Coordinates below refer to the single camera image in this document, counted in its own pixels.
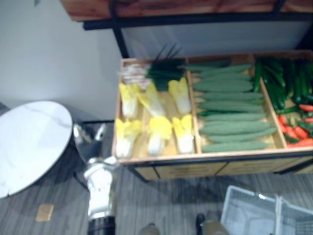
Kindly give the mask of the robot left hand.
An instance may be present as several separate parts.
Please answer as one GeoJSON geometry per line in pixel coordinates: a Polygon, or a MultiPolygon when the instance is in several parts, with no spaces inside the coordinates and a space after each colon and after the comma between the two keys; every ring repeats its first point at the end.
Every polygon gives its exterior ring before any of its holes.
{"type": "Polygon", "coordinates": [[[111,139],[108,130],[106,123],[95,127],[82,122],[74,123],[73,139],[84,163],[87,164],[91,158],[106,159],[111,156],[111,139]]]}

